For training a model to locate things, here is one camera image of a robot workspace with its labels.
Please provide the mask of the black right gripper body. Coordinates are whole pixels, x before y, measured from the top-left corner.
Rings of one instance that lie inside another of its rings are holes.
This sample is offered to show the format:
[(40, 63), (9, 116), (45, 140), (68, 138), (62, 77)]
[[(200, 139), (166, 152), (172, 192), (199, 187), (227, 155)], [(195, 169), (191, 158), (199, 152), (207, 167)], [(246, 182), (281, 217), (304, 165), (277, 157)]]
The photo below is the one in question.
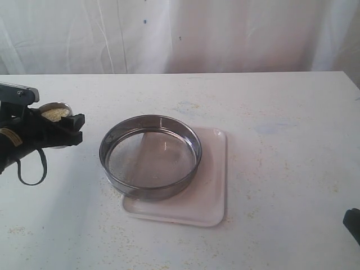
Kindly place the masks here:
[(347, 210), (343, 218), (343, 225), (360, 244), (360, 210), (357, 208)]

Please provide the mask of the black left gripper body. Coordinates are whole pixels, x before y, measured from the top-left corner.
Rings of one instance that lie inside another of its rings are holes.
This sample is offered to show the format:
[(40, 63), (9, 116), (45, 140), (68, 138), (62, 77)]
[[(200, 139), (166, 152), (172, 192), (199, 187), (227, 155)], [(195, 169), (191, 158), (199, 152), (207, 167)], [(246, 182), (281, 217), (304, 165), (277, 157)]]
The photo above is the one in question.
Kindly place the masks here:
[(36, 149), (53, 146), (55, 127), (38, 109), (2, 109), (1, 171)]

